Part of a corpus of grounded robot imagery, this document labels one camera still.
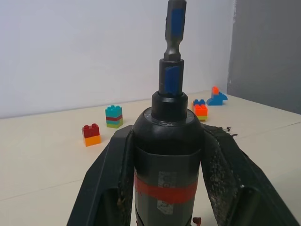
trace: table surface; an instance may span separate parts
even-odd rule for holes
[[[189,95],[208,99],[210,91]],[[232,127],[240,148],[265,172],[301,223],[301,115],[228,96],[208,106],[206,124]],[[150,100],[121,104],[124,126],[134,124]],[[0,120],[0,225],[66,225],[88,168],[116,131],[106,127],[105,108],[92,107]],[[83,125],[97,123],[102,143],[85,147]],[[193,216],[216,226],[199,177]],[[131,225],[135,226],[132,211]]]

